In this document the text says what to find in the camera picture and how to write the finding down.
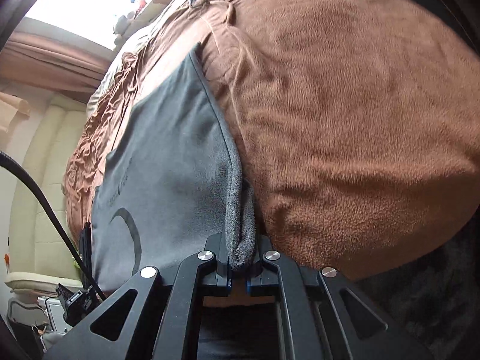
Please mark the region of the grey t-shirt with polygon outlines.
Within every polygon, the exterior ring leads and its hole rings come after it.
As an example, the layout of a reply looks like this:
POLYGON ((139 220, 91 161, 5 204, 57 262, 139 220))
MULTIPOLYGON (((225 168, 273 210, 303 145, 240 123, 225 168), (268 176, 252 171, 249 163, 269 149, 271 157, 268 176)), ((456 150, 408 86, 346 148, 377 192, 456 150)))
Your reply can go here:
POLYGON ((174 267, 216 233, 233 270, 251 263, 253 190, 197 49, 133 107, 107 155, 91 220, 93 275, 106 292, 143 267, 174 267))

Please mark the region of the brown bed blanket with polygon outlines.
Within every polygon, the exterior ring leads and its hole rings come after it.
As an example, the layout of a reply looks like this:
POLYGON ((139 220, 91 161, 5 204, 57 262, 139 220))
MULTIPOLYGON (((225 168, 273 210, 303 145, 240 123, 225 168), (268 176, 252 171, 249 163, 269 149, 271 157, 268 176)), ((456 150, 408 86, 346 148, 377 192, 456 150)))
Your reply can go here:
POLYGON ((256 235, 353 280, 448 242, 479 207, 479 55, 441 0, 173 0, 92 96, 67 225, 92 225, 132 109, 192 50, 252 187, 256 235))

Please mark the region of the brown curtain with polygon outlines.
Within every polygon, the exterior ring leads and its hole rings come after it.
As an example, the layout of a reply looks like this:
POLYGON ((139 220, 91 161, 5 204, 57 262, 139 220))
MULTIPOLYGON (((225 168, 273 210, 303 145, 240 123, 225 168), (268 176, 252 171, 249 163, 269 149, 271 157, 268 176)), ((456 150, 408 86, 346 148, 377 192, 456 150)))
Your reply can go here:
POLYGON ((28 33, 13 33, 1 50, 1 78, 47 89, 86 103, 110 62, 76 46, 28 33))

